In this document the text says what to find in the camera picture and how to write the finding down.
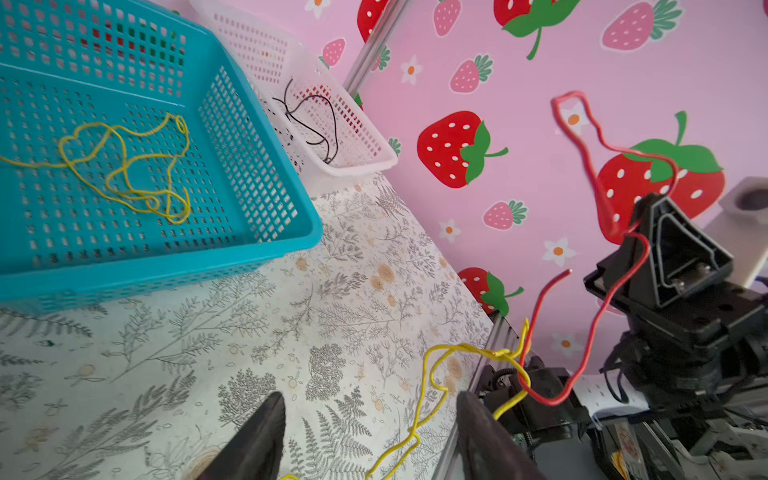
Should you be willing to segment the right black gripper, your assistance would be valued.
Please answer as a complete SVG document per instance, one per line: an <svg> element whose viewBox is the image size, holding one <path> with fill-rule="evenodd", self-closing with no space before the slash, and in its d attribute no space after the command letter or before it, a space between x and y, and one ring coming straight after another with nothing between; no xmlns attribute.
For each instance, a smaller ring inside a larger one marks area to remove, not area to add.
<svg viewBox="0 0 768 480"><path fill-rule="evenodd" d="M731 282L733 256L666 195L634 207L610 304L629 329L601 368L622 403L715 408L767 375L767 297Z"/></svg>

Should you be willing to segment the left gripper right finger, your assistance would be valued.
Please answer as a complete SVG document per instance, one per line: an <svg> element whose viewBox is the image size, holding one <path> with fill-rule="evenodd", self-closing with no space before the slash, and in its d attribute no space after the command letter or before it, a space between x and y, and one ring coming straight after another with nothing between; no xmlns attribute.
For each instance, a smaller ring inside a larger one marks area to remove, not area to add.
<svg viewBox="0 0 768 480"><path fill-rule="evenodd" d="M461 392L456 404L458 452L465 479L546 479L474 394Z"/></svg>

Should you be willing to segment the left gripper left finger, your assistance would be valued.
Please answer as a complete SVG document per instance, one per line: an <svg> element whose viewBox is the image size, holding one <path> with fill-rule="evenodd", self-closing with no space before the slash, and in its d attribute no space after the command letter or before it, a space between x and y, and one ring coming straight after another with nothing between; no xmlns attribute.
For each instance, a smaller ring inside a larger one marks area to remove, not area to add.
<svg viewBox="0 0 768 480"><path fill-rule="evenodd" d="M272 392L213 461L200 480L275 480L284 448L286 405Z"/></svg>

